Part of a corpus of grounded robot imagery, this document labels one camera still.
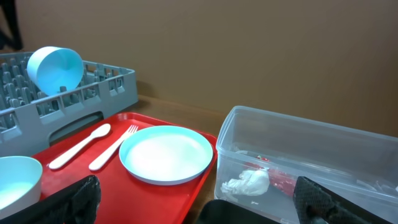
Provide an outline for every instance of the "black object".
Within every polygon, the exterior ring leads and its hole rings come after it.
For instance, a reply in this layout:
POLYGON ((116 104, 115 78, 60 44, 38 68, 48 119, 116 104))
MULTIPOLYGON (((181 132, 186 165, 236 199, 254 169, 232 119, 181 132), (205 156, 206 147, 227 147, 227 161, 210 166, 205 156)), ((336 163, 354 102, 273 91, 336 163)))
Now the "black object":
POLYGON ((7 25, 12 35, 12 38, 10 38, 0 30, 0 49, 3 49, 5 45, 8 45, 14 50, 21 50, 24 46, 22 44, 21 33, 18 28, 15 0, 0 0, 0 5, 2 6, 2 11, 6 17, 7 25))
POLYGON ((196 224, 278 224, 277 222, 224 200, 208 202, 196 224))
POLYGON ((306 177, 298 177, 293 201, 300 224, 391 224, 306 177))
POLYGON ((0 220, 0 224, 91 224, 101 201, 100 182, 89 175, 78 182, 0 220))

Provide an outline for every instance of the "spoon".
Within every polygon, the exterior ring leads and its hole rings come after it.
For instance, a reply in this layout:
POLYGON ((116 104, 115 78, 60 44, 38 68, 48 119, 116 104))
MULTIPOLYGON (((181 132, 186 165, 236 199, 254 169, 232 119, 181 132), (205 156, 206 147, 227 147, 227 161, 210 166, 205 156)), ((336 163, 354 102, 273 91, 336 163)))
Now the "spoon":
POLYGON ((75 156, 81 149, 83 149, 91 140, 99 137, 103 137, 111 130, 110 124, 103 124, 95 129, 86 139, 79 142, 76 146, 73 146, 68 151, 64 152, 61 156, 58 156, 50 164, 50 169, 59 169, 65 165, 73 156, 75 156))

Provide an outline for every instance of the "gray dish rack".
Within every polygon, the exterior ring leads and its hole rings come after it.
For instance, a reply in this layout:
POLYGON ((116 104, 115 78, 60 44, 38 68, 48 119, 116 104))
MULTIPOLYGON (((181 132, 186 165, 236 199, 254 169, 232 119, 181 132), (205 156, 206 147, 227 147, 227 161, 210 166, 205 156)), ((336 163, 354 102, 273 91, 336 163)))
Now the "gray dish rack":
POLYGON ((26 72, 31 55, 0 54, 0 157, 32 156, 138 101, 134 70, 87 61, 78 88, 46 96, 26 72))

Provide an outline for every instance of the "wooden table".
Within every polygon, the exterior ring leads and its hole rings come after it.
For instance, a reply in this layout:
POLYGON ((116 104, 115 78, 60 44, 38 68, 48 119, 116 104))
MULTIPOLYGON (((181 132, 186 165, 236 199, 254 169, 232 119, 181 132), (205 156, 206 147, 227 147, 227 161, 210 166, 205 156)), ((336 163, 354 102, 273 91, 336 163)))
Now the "wooden table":
MULTIPOLYGON (((148 96, 139 96, 139 102, 126 108, 154 118, 170 121, 181 126, 196 129, 214 136, 218 136, 221 125, 227 114, 180 105, 168 101, 158 100, 148 96)), ((213 166, 210 175, 194 201, 183 223, 194 223, 203 206, 214 199, 217 166, 213 166)))

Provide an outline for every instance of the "brown wall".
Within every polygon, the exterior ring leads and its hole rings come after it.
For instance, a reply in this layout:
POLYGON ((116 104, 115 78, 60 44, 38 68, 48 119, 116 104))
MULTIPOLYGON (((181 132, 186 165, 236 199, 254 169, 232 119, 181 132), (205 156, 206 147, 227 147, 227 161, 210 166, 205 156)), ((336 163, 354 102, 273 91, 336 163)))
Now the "brown wall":
POLYGON ((17 1, 27 50, 137 70, 139 93, 398 136, 398 1, 17 1))

